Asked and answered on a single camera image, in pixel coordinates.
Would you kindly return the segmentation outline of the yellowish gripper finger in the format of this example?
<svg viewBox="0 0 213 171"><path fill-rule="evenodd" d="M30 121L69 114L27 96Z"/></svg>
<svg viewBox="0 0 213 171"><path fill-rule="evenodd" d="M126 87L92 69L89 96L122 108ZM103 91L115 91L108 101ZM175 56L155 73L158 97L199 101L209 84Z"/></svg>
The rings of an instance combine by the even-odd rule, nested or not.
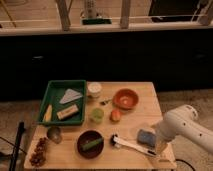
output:
<svg viewBox="0 0 213 171"><path fill-rule="evenodd" d="M165 141L157 141L155 152L160 155L167 148L167 143Z"/></svg>

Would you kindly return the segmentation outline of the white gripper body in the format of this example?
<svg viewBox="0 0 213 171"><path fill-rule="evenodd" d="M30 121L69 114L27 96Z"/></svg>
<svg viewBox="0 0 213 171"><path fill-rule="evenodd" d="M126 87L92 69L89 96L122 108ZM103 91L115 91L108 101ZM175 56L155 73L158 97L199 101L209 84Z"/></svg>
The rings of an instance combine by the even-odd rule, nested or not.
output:
<svg viewBox="0 0 213 171"><path fill-rule="evenodd" d="M154 125L152 125L152 128L155 131L156 143L157 144L168 143L169 142L169 138L166 135L167 126L165 125L163 120L161 120L158 123L155 123Z"/></svg>

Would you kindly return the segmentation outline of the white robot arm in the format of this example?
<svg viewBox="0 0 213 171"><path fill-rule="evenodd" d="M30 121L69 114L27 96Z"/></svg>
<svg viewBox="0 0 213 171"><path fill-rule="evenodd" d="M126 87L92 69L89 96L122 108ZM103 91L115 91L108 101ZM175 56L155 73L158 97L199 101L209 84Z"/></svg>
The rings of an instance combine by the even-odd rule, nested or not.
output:
<svg viewBox="0 0 213 171"><path fill-rule="evenodd" d="M155 152L161 154L167 144L180 135L213 155L213 131L196 122L197 110L191 105L181 105L167 111L155 124Z"/></svg>

